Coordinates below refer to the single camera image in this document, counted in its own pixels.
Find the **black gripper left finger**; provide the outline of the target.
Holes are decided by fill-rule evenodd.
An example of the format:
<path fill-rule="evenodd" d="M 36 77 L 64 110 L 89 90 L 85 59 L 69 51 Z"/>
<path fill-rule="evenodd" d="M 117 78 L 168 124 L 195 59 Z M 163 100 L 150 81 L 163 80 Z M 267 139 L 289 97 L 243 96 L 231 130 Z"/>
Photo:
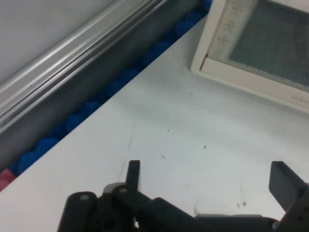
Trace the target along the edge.
<path fill-rule="evenodd" d="M 109 191 L 70 195 L 59 232 L 194 232 L 196 220 L 162 198 L 150 199 L 138 190 L 140 161 L 128 164 L 126 180 Z"/>

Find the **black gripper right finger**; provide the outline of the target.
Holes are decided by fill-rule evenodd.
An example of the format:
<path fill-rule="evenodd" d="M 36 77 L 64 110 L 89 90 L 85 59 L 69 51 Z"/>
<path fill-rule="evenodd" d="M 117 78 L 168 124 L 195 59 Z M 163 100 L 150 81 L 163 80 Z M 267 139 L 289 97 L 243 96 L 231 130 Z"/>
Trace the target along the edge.
<path fill-rule="evenodd" d="M 283 161 L 273 161 L 268 188 L 285 211 L 275 231 L 307 232 L 309 230 L 309 185 Z"/>

